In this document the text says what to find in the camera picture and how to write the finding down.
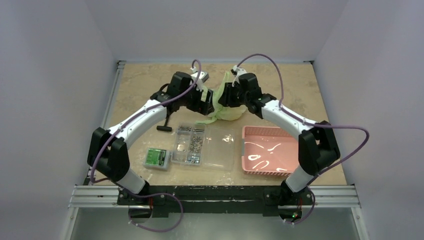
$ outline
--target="clear plastic box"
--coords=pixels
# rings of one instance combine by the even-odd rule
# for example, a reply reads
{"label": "clear plastic box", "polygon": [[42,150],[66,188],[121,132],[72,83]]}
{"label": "clear plastic box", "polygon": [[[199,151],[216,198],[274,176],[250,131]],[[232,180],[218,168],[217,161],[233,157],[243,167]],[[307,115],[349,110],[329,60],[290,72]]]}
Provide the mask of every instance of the clear plastic box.
{"label": "clear plastic box", "polygon": [[231,171],[235,133],[232,129],[181,123],[176,131],[173,163]]}
{"label": "clear plastic box", "polygon": [[157,169],[167,171],[171,154],[172,152],[168,150],[149,147],[147,149],[143,166],[146,169]]}
{"label": "clear plastic box", "polygon": [[181,123],[176,130],[171,162],[199,166],[205,128],[204,124]]}

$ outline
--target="white cable clip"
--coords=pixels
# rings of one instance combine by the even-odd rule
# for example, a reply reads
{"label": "white cable clip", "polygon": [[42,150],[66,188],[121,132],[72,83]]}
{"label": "white cable clip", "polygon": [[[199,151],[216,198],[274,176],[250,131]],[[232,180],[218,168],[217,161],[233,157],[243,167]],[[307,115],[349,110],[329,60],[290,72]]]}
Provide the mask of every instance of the white cable clip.
{"label": "white cable clip", "polygon": [[118,125],[118,130],[119,130],[120,133],[122,133],[124,131],[124,128],[122,126],[123,126],[122,123],[120,123]]}
{"label": "white cable clip", "polygon": [[240,77],[241,75],[243,75],[243,74],[247,74],[248,72],[247,72],[244,68],[238,67],[237,65],[234,65],[234,66],[232,67],[232,71],[237,73],[237,74],[235,75],[235,77],[234,77],[234,80],[232,81],[232,86],[234,87],[234,84],[235,84],[236,82],[237,82],[237,83],[240,83],[240,82],[239,82],[239,77]]}
{"label": "white cable clip", "polygon": [[198,72],[198,68],[196,66],[190,67],[190,70],[195,74]]}
{"label": "white cable clip", "polygon": [[145,113],[145,114],[149,112],[149,109],[148,109],[148,107],[146,107],[146,106],[143,106],[143,110],[144,110],[144,113]]}

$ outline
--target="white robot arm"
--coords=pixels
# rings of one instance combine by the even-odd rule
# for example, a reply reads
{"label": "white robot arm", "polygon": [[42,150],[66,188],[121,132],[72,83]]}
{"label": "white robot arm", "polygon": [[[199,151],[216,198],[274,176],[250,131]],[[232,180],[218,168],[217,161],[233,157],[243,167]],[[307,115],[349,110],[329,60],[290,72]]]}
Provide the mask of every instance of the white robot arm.
{"label": "white robot arm", "polygon": [[[340,157],[333,130],[304,125],[282,111],[279,101],[275,97],[262,93],[258,80],[253,73],[247,73],[244,69],[243,71],[232,72],[237,78],[234,82],[226,84],[218,102],[225,107],[246,105],[249,112],[274,123],[299,142],[299,167],[281,184],[282,198],[290,198],[293,194],[302,191],[320,170],[330,166]],[[207,73],[202,73],[202,76],[201,82],[203,83],[209,76]],[[99,153],[99,149],[105,144],[106,139],[111,136],[110,133],[121,129],[121,126],[137,113],[179,95],[190,86],[192,79],[192,75],[176,72],[166,91],[160,90],[154,93],[150,100],[129,118],[108,130],[98,128],[94,131],[88,154],[88,164],[93,165],[94,157]],[[149,128],[164,120],[182,106],[203,115],[213,112],[212,97],[213,92],[211,90],[203,92],[201,87],[197,87],[175,102],[165,106],[157,106],[141,114],[115,136],[109,144],[110,149],[101,155],[96,169],[111,181],[125,187],[132,193],[147,194],[149,184],[131,170],[128,149]],[[314,122],[286,107],[284,108],[303,121]]]}

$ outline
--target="black tool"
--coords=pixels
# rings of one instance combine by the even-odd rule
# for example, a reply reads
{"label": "black tool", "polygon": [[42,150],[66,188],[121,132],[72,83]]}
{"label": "black tool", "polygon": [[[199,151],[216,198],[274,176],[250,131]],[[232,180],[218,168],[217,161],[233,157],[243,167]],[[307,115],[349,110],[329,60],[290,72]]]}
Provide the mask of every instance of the black tool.
{"label": "black tool", "polygon": [[163,132],[172,132],[172,127],[168,126],[168,121],[170,120],[170,116],[166,116],[165,124],[163,126],[156,126],[156,130]]}

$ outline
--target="white wall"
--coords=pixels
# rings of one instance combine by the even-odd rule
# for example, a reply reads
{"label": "white wall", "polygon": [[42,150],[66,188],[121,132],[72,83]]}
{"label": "white wall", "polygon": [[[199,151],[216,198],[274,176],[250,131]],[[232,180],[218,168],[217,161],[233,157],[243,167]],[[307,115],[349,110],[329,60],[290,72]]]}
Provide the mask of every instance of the white wall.
{"label": "white wall", "polygon": [[115,64],[83,0],[0,2],[0,239],[59,239]]}
{"label": "white wall", "polygon": [[120,60],[239,61],[258,52],[299,62],[316,58],[347,0],[86,2]]}
{"label": "white wall", "polygon": [[[369,129],[346,162],[370,237],[422,239],[424,2],[349,0],[314,69],[329,119]],[[338,131],[343,153],[362,133]]]}

